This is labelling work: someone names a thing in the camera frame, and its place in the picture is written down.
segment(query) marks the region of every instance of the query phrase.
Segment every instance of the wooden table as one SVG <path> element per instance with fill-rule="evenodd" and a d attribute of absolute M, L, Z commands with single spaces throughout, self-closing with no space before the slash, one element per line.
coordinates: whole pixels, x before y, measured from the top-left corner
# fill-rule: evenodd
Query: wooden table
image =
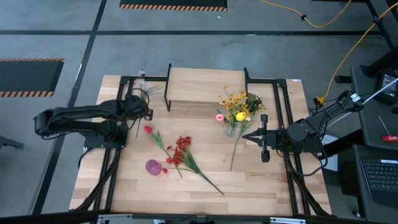
<path fill-rule="evenodd" d="M 116 99 L 119 75 L 105 75 L 97 103 Z M 215 121 L 217 103 L 174 103 L 167 112 L 163 97 L 165 82 L 147 82 L 147 86 L 161 86 L 158 94 L 150 97 L 150 108 L 154 110 L 152 121 L 141 121 L 136 139 L 136 127 L 132 128 L 122 150 L 116 186 L 112 201 L 112 212 L 118 213 L 168 213 L 207 215 L 291 216 L 289 188 L 283 158 L 274 150 L 271 160 L 261 162 L 261 148 L 253 142 L 240 139 L 236 150 L 233 171 L 229 171 L 236 138 L 226 137 L 225 124 Z M 294 120 L 308 116 L 303 86 L 300 80 L 287 80 Z M 268 128 L 277 129 L 278 121 L 272 85 L 249 84 L 248 90 L 257 94 L 266 106 L 269 115 Z M 223 94 L 221 86 L 219 95 Z M 247 133 L 261 127 L 257 114 Z M 175 170 L 168 174 L 152 176 L 145 170 L 149 159 L 156 159 L 164 167 L 165 153 L 157 147 L 143 131 L 145 125 L 159 130 L 165 146 L 175 145 L 179 136 L 191 136 L 192 154 L 199 168 L 225 193 L 222 196 L 201 177 L 182 171 L 181 178 Z M 79 206 L 98 182 L 104 149 L 95 149 L 85 156 L 73 191 L 70 208 Z M 305 173 L 316 169 L 320 163 L 311 154 L 302 153 Z M 305 178 L 306 186 L 322 208 L 331 212 L 322 172 Z M 105 186 L 100 208 L 104 207 Z M 303 212 L 300 191 L 296 195 L 300 212 Z"/>

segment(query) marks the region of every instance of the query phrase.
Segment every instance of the keyboard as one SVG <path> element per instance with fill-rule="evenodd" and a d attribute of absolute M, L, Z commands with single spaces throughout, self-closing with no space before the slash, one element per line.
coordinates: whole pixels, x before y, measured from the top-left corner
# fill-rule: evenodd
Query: keyboard
<path fill-rule="evenodd" d="M 373 202 L 398 208 L 398 161 L 362 160 Z"/>

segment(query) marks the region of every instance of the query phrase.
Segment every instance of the yellow cable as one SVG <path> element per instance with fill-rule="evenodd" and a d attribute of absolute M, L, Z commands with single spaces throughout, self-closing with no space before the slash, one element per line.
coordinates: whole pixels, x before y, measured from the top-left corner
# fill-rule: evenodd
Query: yellow cable
<path fill-rule="evenodd" d="M 383 12 L 383 14 L 381 14 L 381 16 L 379 16 L 379 19 L 383 18 L 392 8 L 398 6 L 398 3 L 395 3 L 394 5 L 392 5 L 389 9 L 387 9 L 386 11 Z M 328 85 L 328 90 L 326 91 L 326 94 L 324 97 L 319 98 L 317 97 L 318 102 L 322 105 L 325 102 L 325 98 L 329 95 L 329 91 L 330 91 L 330 87 L 331 84 L 333 83 L 333 79 L 335 78 L 337 72 L 339 71 L 339 69 L 341 68 L 341 66 L 344 64 L 344 62 L 346 61 L 346 59 L 348 58 L 348 56 L 352 53 L 352 51 L 362 42 L 362 40 L 365 38 L 365 36 L 369 33 L 369 31 L 371 29 L 373 29 L 373 27 L 376 24 L 374 23 L 373 25 L 370 26 L 370 28 L 362 35 L 362 37 L 357 41 L 357 43 L 354 45 L 354 47 L 351 48 L 351 50 L 349 50 L 349 52 L 346 54 L 346 56 L 344 57 L 343 61 L 341 61 L 341 63 L 339 64 L 339 66 L 337 67 L 335 73 L 333 74 L 333 76 L 330 79 L 329 85 Z"/>
<path fill-rule="evenodd" d="M 301 13 L 298 12 L 297 10 L 292 9 L 292 8 L 290 8 L 290 7 L 281 6 L 281 5 L 274 4 L 274 3 L 271 3 L 271 2 L 265 1 L 265 0 L 260 0 L 260 1 L 262 1 L 262 2 L 264 2 L 264 3 L 267 3 L 267 4 L 270 4 L 271 6 L 276 6 L 276 7 L 282 8 L 282 9 L 287 9 L 287 10 L 293 11 L 293 12 L 295 12 L 296 14 L 298 14 L 298 15 L 300 15 L 300 16 L 303 16 L 303 14 L 301 14 Z M 349 1 L 347 2 L 346 6 L 345 6 L 345 7 L 344 7 L 344 8 L 343 8 L 331 21 L 329 21 L 328 23 L 326 23 L 326 24 L 324 24 L 324 25 L 322 25 L 322 26 L 317 26 L 317 25 L 312 24 L 307 18 L 304 18 L 304 20 L 305 20 L 307 23 L 309 23 L 311 26 L 315 27 L 315 28 L 324 28 L 324 27 L 330 25 L 332 22 L 334 22 L 334 21 L 341 15 L 341 13 L 343 13 L 343 12 L 346 10 L 346 8 L 347 8 L 348 5 L 351 3 L 351 1 L 352 1 L 352 0 L 349 0 Z"/>

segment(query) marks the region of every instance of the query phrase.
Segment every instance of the concrete floor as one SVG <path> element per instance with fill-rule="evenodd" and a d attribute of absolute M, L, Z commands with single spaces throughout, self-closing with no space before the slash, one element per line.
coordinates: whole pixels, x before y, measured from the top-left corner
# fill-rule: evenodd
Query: concrete floor
<path fill-rule="evenodd" d="M 344 3 L 280 0 L 308 18 L 323 24 L 338 13 Z M 387 9 L 375 0 L 378 13 Z M 2 30 L 91 30 L 100 0 L 2 0 Z M 228 12 L 132 11 L 108 0 L 99 30 L 315 30 L 292 12 L 277 9 L 260 0 L 229 0 Z M 394 42 L 397 26 L 392 16 L 385 19 Z M 354 3 L 325 30 L 366 30 L 372 24 L 364 4 Z M 33 132 L 32 118 L 43 110 L 65 106 L 78 73 L 88 35 L 0 35 L 0 58 L 65 58 L 60 80 L 52 98 L 0 98 L 0 135 L 25 143 L 23 150 L 4 147 L 0 151 L 0 217 L 30 213 L 39 180 L 45 169 L 52 141 Z M 176 67 L 249 69 L 252 77 L 299 78 L 303 80 L 307 103 L 325 93 L 335 68 L 359 37 L 298 37 L 242 35 L 101 35 L 96 36 L 77 106 L 96 101 L 103 75 L 135 75 L 144 68 L 148 75 L 166 75 L 168 63 Z M 388 51 L 381 38 L 367 38 L 348 58 L 340 75 L 349 75 L 353 65 L 369 64 Z M 350 85 L 334 83 L 330 97 Z M 348 134 L 359 128 L 352 114 L 330 131 Z M 77 175 L 83 138 L 68 135 L 47 196 L 44 213 L 68 210 Z M 354 218 L 353 198 L 328 185 L 333 214 Z"/>

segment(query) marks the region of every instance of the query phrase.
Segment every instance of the black and orange striped mat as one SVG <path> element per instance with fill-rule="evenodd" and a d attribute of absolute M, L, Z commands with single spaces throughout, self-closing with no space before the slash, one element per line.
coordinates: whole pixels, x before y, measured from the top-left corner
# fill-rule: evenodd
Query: black and orange striped mat
<path fill-rule="evenodd" d="M 184 11 L 228 10 L 227 0 L 120 0 L 121 9 L 160 9 Z"/>
<path fill-rule="evenodd" d="M 61 74 L 62 58 L 0 58 L 0 97 L 49 97 Z"/>

